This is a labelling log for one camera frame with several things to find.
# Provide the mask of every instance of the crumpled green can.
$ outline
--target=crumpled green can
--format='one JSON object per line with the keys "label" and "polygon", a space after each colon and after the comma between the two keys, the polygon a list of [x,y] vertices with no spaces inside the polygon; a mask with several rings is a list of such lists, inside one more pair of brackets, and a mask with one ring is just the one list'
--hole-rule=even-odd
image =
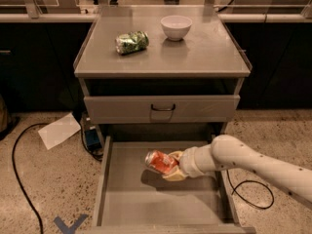
{"label": "crumpled green can", "polygon": [[116,50],[120,55],[145,50],[149,44],[146,32],[136,31],[116,37]]}

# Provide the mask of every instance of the sheet of paper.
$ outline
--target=sheet of paper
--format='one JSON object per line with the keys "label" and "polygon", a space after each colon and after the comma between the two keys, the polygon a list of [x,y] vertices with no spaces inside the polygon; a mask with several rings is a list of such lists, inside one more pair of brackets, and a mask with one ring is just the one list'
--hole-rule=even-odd
{"label": "sheet of paper", "polygon": [[54,123],[40,129],[39,136],[42,138],[47,149],[64,142],[80,130],[80,125],[71,113],[62,117]]}

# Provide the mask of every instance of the floor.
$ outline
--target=floor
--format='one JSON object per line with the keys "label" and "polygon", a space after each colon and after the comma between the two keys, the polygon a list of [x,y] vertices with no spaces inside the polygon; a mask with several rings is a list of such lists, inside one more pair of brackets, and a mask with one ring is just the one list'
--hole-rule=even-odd
{"label": "floor", "polygon": [[[12,149],[28,126],[54,122],[67,113],[21,113],[18,126],[0,142],[0,233],[39,233],[37,218],[13,173]],[[100,163],[84,150],[79,133],[47,150],[38,130],[34,127],[20,139],[16,165],[24,188],[43,219],[44,233],[63,233],[54,223],[57,217],[70,227],[81,215],[88,215],[78,229],[89,229]],[[312,110],[238,110],[226,132],[260,153],[312,170]],[[234,184],[245,179],[263,181],[240,169],[230,170],[230,176]],[[242,226],[253,226],[258,234],[312,233],[312,211],[274,186],[269,187],[275,203],[266,211],[233,196]],[[246,184],[239,191],[255,204],[270,203],[268,192],[257,185]]]}

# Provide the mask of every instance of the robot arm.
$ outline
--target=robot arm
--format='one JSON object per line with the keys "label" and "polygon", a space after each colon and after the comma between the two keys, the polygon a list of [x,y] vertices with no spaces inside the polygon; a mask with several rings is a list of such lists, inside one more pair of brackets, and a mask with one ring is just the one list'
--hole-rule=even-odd
{"label": "robot arm", "polygon": [[241,168],[312,209],[312,171],[262,155],[234,136],[217,136],[211,144],[188,148],[177,156],[178,168],[172,175],[164,175],[164,179],[181,180],[203,176],[206,172]]}

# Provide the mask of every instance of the can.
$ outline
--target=can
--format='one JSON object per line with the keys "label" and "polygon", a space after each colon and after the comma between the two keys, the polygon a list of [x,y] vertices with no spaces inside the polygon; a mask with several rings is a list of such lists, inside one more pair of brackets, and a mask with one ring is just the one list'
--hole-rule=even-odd
{"label": "can", "polygon": [[145,50],[149,44],[146,32],[136,31],[116,37],[116,51],[121,55]]}
{"label": "can", "polygon": [[167,175],[178,165],[178,161],[158,150],[148,152],[145,158],[145,164],[148,168],[151,168],[160,174]]}

